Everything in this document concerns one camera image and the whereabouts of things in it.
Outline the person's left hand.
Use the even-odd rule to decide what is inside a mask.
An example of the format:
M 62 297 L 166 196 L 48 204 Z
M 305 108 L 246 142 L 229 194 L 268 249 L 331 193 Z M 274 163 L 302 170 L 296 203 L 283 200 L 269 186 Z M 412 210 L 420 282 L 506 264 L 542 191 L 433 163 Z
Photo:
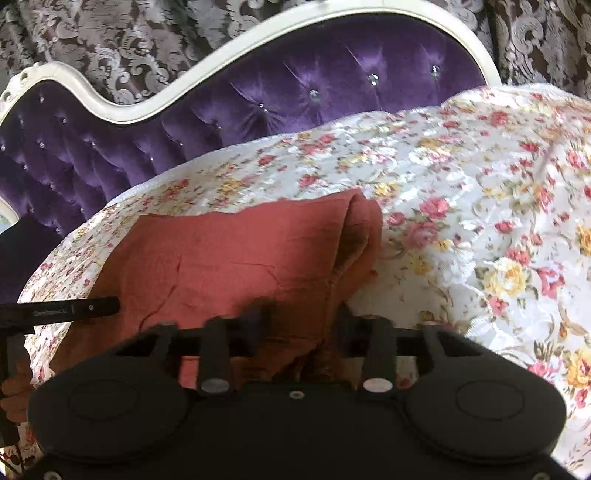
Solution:
M 1 391 L 4 395 L 1 409 L 6 413 L 7 419 L 17 425 L 25 423 L 30 397 L 34 391 L 27 351 L 17 361 L 15 373 L 2 383 Z

